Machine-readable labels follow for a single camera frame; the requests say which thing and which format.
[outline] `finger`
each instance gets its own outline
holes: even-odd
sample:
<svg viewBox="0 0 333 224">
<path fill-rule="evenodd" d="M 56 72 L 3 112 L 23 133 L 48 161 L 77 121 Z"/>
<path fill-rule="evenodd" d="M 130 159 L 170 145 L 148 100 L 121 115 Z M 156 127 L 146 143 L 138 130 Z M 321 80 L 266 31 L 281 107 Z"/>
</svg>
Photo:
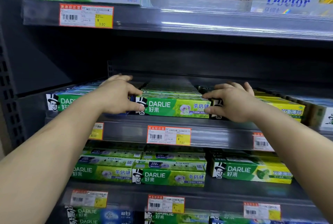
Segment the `finger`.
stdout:
<svg viewBox="0 0 333 224">
<path fill-rule="evenodd" d="M 137 89 L 134 85 L 127 83 L 127 90 L 129 94 L 135 94 L 135 95 L 140 95 L 143 92 L 139 89 Z"/>
<path fill-rule="evenodd" d="M 122 79 L 122 80 L 125 80 L 125 81 L 130 81 L 133 79 L 133 76 L 130 76 L 130 75 L 121 75 L 121 76 L 118 76 L 116 79 L 113 79 L 113 80 L 119 80 L 119 79 Z"/>
<path fill-rule="evenodd" d="M 210 98 L 223 99 L 224 94 L 225 94 L 225 89 L 218 89 L 211 92 L 207 92 L 202 97 L 205 99 L 210 99 Z"/>
<path fill-rule="evenodd" d="M 144 111 L 144 105 L 133 102 L 133 101 L 127 101 L 127 108 L 126 111 Z"/>
<path fill-rule="evenodd" d="M 121 74 L 117 74 L 117 75 L 113 75 L 113 76 L 111 76 L 111 77 L 108 78 L 107 80 L 103 81 L 102 84 L 100 84 L 100 86 L 104 85 L 104 84 L 105 84 L 106 82 L 108 82 L 108 81 L 112 81 L 112 80 L 118 78 L 119 76 L 121 76 Z"/>
<path fill-rule="evenodd" d="M 206 113 L 210 114 L 216 114 L 218 116 L 224 116 L 225 117 L 225 112 L 223 110 L 223 107 L 221 106 L 210 106 L 205 109 Z"/>
<path fill-rule="evenodd" d="M 215 85 L 214 86 L 214 89 L 225 89 L 225 88 L 230 88 L 230 87 L 233 87 L 232 85 L 229 85 L 229 84 L 218 84 L 218 85 Z"/>
<path fill-rule="evenodd" d="M 245 91 L 254 96 L 254 91 L 248 82 L 244 83 Z"/>
<path fill-rule="evenodd" d="M 233 87 L 236 87 L 236 88 L 238 88 L 238 89 L 245 90 L 244 87 L 242 87 L 241 84 L 238 84 L 238 83 L 236 83 L 236 82 L 231 82 L 231 81 L 229 81 L 228 84 L 230 84 L 230 85 L 232 85 Z"/>
</svg>

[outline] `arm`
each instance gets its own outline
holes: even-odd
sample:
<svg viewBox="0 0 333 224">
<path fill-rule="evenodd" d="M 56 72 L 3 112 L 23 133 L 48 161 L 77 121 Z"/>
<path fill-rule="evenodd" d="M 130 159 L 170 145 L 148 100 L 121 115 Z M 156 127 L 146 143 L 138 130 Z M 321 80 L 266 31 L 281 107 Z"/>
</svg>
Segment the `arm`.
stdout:
<svg viewBox="0 0 333 224">
<path fill-rule="evenodd" d="M 333 142 L 279 109 L 253 96 L 248 83 L 222 84 L 203 95 L 222 98 L 223 107 L 207 113 L 236 122 L 254 122 L 326 219 L 333 223 Z"/>
<path fill-rule="evenodd" d="M 101 113 L 144 110 L 128 93 L 141 94 L 113 76 L 74 101 L 0 162 L 0 216 L 3 223 L 45 223 Z"/>
</svg>

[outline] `price tag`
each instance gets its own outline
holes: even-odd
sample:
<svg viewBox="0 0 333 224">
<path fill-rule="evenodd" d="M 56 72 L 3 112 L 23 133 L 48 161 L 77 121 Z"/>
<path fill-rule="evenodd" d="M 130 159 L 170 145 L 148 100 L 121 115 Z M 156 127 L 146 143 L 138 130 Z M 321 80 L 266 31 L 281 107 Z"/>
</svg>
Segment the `price tag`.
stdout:
<svg viewBox="0 0 333 224">
<path fill-rule="evenodd" d="M 96 122 L 93 131 L 91 131 L 89 139 L 103 140 L 103 130 L 104 130 L 104 122 Z"/>
<path fill-rule="evenodd" d="M 167 197 L 161 195 L 148 195 L 147 211 L 184 213 L 185 198 Z"/>
<path fill-rule="evenodd" d="M 71 196 L 71 206 L 91 206 L 106 208 L 107 199 L 107 192 L 73 190 Z"/>
<path fill-rule="evenodd" d="M 148 125 L 147 143 L 191 145 L 191 129 Z"/>
<path fill-rule="evenodd" d="M 261 220 L 281 220 L 281 206 L 244 202 L 244 218 Z"/>
<path fill-rule="evenodd" d="M 263 133 L 254 132 L 252 135 L 253 135 L 253 149 L 274 152 L 272 146 L 266 140 Z"/>
<path fill-rule="evenodd" d="M 60 3 L 59 25 L 113 28 L 114 7 Z"/>
</svg>

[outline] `yellow toothpaste box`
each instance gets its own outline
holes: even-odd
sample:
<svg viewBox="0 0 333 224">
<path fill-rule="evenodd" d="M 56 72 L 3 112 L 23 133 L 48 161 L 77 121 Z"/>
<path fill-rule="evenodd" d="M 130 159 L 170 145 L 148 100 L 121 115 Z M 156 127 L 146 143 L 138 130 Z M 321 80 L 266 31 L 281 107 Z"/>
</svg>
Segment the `yellow toothpaste box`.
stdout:
<svg viewBox="0 0 333 224">
<path fill-rule="evenodd" d="M 297 104 L 282 98 L 257 97 L 257 99 L 280 109 L 282 112 L 293 117 L 296 121 L 301 122 L 305 108 L 304 105 Z"/>
</svg>

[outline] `hand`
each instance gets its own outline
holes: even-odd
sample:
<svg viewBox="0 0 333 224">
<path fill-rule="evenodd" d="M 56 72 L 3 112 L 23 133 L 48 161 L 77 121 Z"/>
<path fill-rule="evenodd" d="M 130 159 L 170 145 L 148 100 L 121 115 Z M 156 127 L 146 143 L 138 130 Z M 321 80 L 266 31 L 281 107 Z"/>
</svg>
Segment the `hand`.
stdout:
<svg viewBox="0 0 333 224">
<path fill-rule="evenodd" d="M 142 91 L 127 81 L 133 77 L 127 75 L 114 75 L 104 81 L 96 90 L 83 97 L 96 102 L 102 113 L 125 113 L 126 111 L 144 111 L 144 106 L 129 101 L 128 95 L 140 95 Z"/>
<path fill-rule="evenodd" d="M 210 106 L 205 112 L 224 116 L 235 122 L 250 121 L 261 101 L 254 97 L 248 82 L 244 83 L 244 87 L 234 82 L 216 85 L 214 91 L 205 93 L 202 97 L 222 99 L 223 106 Z"/>
</svg>

